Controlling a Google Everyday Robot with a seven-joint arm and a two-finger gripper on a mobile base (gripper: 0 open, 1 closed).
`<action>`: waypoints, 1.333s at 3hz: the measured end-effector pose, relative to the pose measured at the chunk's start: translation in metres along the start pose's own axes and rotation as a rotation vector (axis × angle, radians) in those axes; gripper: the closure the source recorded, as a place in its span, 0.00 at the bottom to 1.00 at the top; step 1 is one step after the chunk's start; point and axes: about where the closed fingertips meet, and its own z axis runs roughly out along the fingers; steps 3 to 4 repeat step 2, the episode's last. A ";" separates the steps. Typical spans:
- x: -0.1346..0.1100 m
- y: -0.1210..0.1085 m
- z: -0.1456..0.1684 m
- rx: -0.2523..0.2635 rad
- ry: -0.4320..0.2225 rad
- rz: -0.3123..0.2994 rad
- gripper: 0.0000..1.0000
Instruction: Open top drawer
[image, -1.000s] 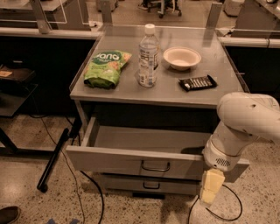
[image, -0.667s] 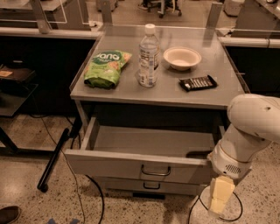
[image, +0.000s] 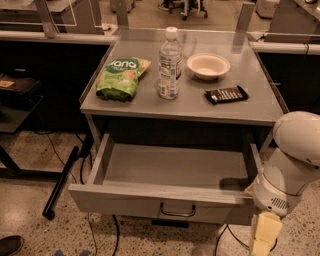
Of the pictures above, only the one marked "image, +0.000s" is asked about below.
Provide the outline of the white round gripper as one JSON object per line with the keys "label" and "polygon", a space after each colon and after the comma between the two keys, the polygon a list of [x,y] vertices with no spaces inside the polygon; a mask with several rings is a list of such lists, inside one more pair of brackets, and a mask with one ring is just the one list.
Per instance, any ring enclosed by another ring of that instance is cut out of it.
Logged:
{"label": "white round gripper", "polygon": [[286,179],[283,188],[277,188],[262,173],[256,176],[252,183],[252,198],[261,211],[268,212],[252,218],[249,256],[269,255],[282,228],[280,217],[291,213],[300,203],[302,188],[302,180],[297,176]]}

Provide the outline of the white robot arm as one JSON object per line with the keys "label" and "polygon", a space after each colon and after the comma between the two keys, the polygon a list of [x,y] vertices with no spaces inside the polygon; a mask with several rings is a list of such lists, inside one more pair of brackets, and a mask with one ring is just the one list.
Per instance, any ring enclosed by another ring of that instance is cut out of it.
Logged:
{"label": "white robot arm", "polygon": [[289,112],[275,123],[277,148],[246,188],[261,210],[251,220],[249,256],[268,256],[282,228],[281,219],[300,203],[306,185],[320,177],[320,116]]}

